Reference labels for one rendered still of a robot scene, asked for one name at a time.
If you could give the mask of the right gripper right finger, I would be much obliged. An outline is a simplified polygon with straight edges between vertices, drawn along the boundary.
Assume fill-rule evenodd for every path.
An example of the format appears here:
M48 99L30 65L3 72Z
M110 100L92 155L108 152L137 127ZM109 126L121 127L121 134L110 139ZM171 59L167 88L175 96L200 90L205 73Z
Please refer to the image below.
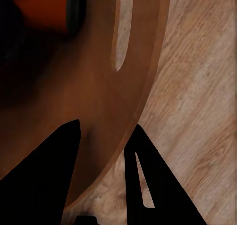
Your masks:
M155 208L143 204L137 153ZM207 225L143 128L124 148L127 225Z

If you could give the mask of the can of soda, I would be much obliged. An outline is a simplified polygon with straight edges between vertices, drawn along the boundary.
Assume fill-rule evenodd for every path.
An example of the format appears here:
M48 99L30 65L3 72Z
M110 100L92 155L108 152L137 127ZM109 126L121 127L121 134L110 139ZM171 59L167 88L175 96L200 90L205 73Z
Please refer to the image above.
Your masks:
M25 22L12 0L0 0L0 68L2 68L25 36Z
M25 26L72 34L81 25L83 0L12 0Z

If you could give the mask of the trash can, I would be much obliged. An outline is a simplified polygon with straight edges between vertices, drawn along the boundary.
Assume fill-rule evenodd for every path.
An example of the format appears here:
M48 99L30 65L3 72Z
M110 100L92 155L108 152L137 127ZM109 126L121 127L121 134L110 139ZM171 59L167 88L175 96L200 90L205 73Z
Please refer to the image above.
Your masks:
M67 122L81 139L63 214L108 173L149 97L170 0L133 0L125 61L116 69L121 0L83 0L72 34L25 27L0 68L0 180Z

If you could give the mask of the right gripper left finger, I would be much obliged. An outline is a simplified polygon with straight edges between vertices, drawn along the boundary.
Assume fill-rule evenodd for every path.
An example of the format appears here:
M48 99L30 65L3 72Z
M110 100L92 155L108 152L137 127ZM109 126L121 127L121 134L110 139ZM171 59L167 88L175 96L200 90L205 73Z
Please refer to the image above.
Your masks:
M80 139L63 124L0 180L0 225L60 225Z

